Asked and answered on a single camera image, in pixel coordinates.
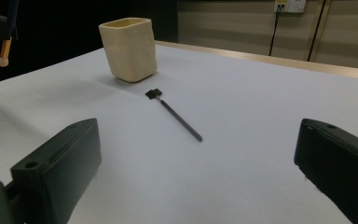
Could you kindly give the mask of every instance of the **white tabletop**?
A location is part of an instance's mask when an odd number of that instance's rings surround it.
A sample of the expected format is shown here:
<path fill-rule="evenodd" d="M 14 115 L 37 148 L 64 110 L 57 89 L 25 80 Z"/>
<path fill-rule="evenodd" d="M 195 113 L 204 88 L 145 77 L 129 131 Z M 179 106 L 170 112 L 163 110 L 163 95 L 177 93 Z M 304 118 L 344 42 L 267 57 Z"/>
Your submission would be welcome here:
<path fill-rule="evenodd" d="M 55 133 L 97 118 L 103 163 L 69 223 L 350 223 L 294 154 L 303 118 L 358 136 L 358 78 L 157 47 L 114 78 L 103 49 L 0 82 L 0 180 Z M 203 137 L 199 142 L 156 100 Z"/>

